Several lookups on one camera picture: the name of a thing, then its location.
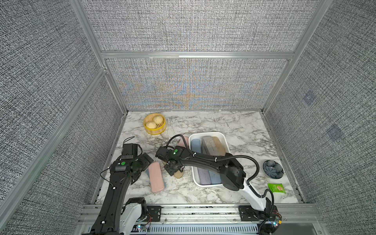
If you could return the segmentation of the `pink hard glasses case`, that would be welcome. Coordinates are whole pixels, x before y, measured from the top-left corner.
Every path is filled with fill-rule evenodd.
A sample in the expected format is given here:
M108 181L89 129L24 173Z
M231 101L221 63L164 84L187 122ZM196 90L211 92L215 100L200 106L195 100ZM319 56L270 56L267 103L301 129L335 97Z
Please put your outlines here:
M183 138L181 138L181 140L179 141L178 146L186 147L186 144L187 146L189 146L189 137L183 136Z
M154 162L148 167L148 175L150 179L151 191L153 193L163 191L165 188L165 183L162 176L161 166L158 162Z

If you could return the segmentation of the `light blue glasses case back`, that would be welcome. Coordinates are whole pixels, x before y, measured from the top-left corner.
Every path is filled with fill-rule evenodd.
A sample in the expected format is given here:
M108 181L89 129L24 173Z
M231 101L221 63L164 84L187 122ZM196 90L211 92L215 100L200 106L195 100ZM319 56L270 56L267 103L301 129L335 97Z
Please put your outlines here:
M191 150L195 153L202 153L202 145L200 139L193 139L191 141Z

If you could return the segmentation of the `purple fabric glasses case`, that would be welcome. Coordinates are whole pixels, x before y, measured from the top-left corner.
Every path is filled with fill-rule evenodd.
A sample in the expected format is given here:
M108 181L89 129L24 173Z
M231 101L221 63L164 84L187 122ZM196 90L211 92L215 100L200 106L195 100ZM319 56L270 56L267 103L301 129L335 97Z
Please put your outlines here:
M202 169L202 168L198 168L197 171L198 171L200 184L201 185L210 185L211 180L210 180L210 176L209 176L209 171L206 170L206 169Z

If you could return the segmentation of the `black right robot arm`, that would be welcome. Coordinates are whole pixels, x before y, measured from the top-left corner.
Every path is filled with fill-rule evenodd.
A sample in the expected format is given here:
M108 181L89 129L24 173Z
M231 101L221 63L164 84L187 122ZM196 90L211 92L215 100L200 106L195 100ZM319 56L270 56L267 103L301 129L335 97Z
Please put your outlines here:
M185 147L178 146L174 149L162 146L158 149L156 157L166 163L164 169L169 175L174 175L185 166L206 169L219 174L222 185L234 192L240 193L259 212L270 214L273 211L273 199L266 198L267 191L260 194L252 185L251 180L259 172L258 163L251 157L226 153L225 156L211 156L194 152ZM246 178L243 166L237 158L248 158L256 165L253 176Z

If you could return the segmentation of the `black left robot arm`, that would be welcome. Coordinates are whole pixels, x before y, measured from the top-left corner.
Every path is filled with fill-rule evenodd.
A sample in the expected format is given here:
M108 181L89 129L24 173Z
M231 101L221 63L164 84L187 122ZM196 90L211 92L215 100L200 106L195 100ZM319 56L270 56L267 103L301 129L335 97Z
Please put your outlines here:
M89 235L128 235L132 231L136 221L146 212L146 202L137 199L130 206L124 206L126 191L151 163L153 159L139 144L122 146L121 155L109 166L109 188Z

